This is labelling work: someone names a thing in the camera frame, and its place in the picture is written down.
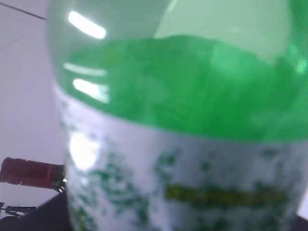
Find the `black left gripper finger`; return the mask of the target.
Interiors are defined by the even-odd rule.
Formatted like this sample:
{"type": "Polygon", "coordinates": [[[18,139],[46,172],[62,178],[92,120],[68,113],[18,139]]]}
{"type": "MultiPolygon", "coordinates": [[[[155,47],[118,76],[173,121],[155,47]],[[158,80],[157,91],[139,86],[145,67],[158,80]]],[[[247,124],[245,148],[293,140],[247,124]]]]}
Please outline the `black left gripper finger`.
{"type": "Polygon", "coordinates": [[[36,206],[0,204],[5,217],[0,218],[2,231],[71,231],[66,193],[60,193],[36,206]]]}

